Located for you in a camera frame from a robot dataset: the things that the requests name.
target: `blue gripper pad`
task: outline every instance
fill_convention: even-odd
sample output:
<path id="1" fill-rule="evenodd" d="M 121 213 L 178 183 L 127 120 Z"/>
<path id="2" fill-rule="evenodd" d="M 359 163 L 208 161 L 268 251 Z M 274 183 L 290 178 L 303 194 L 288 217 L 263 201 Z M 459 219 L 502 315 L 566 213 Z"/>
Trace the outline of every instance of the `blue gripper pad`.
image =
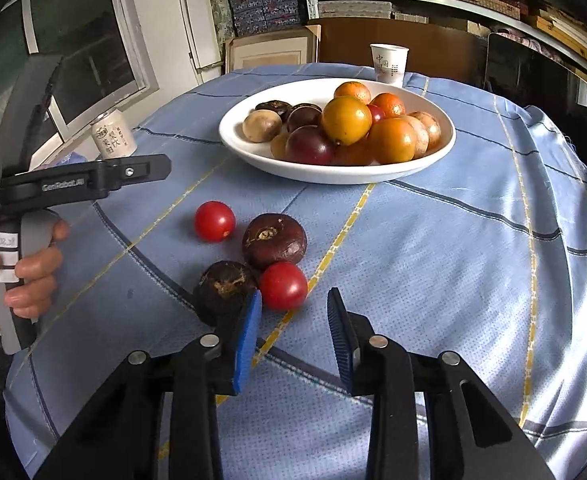
<path id="1" fill-rule="evenodd" d="M 332 288 L 327 295 L 327 317 L 329 329 L 336 354 L 337 369 L 345 388 L 353 391 L 353 370 L 360 362 L 358 338 L 349 320 L 349 313 L 337 288 Z"/>
<path id="2" fill-rule="evenodd" d="M 258 328 L 262 317 L 262 296 L 257 290 L 247 298 L 247 309 L 238 335 L 234 359 L 234 392 L 240 394 L 250 379 L 251 359 L 256 348 Z"/>

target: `table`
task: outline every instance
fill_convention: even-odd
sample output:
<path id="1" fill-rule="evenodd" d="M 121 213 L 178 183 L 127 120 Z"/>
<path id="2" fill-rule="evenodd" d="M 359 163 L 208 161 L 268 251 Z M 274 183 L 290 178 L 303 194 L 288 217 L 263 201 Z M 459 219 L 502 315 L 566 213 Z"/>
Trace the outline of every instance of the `table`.
<path id="1" fill-rule="evenodd" d="M 459 352 L 518 420 L 558 479 L 587 460 L 587 168 L 537 108 L 480 89 L 407 74 L 442 107 L 457 141 L 403 180 L 321 186 L 244 164 L 218 123 L 244 97 L 318 77 L 373 78 L 371 68 L 310 64 L 241 70 L 157 110 L 137 130 L 139 154 L 167 153 L 165 182 L 59 208 L 55 307 L 8 377 L 8 421 L 33 475 L 101 382 L 133 350 L 180 350 L 206 332 L 190 304 L 209 264 L 239 259 L 247 222 L 286 212 L 307 231 L 301 268 L 313 290 L 294 316 L 265 312 L 250 385 L 219 407 L 228 480 L 356 480 L 364 474 L 371 404 L 337 377 L 326 295 L 408 351 Z M 198 205 L 221 200 L 239 227 L 229 242 L 192 231 Z M 419 437 L 426 443 L 418 403 Z M 160 469 L 167 470 L 167 424 Z M 421 448 L 422 476 L 428 463 Z"/>

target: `metal screw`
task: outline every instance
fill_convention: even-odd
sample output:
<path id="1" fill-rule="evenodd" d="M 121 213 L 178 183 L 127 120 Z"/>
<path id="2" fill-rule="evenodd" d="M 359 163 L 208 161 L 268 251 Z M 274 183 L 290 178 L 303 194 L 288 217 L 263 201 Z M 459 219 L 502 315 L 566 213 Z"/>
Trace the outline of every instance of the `metal screw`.
<path id="1" fill-rule="evenodd" d="M 460 364 L 460 356 L 456 352 L 445 352 L 443 354 L 443 363 L 449 366 Z"/>
<path id="2" fill-rule="evenodd" d="M 374 348 L 385 348 L 389 344 L 389 340 L 384 335 L 372 335 L 369 338 L 369 344 Z"/>
<path id="3" fill-rule="evenodd" d="M 205 348 L 213 348 L 220 342 L 216 334 L 205 334 L 200 338 L 200 344 Z"/>
<path id="4" fill-rule="evenodd" d="M 145 354 L 145 352 L 141 352 L 140 350 L 136 350 L 135 352 L 131 352 L 129 354 L 127 360 L 129 361 L 129 364 L 141 365 L 147 361 L 147 354 Z"/>

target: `monitor screen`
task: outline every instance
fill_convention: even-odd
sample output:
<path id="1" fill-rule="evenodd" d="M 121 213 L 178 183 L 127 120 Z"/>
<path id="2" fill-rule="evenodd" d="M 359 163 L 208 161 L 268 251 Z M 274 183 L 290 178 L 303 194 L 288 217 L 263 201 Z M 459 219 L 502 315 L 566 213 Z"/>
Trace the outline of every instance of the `monitor screen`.
<path id="1" fill-rule="evenodd" d="M 490 34 L 485 89 L 519 106 L 540 108 L 587 165 L 587 81 L 524 44 Z"/>

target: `gripper handle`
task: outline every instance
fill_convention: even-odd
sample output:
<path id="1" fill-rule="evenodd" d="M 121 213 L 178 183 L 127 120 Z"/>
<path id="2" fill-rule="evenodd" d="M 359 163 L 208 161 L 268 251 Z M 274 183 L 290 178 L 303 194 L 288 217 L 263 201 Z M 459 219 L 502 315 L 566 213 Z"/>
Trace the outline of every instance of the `gripper handle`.
<path id="1" fill-rule="evenodd" d="M 4 297 L 8 290 L 25 284 L 14 272 L 16 263 L 49 246 L 58 219 L 55 213 L 42 210 L 0 222 L 0 338 L 5 354 L 15 354 L 36 340 L 32 320 L 16 316 Z"/>

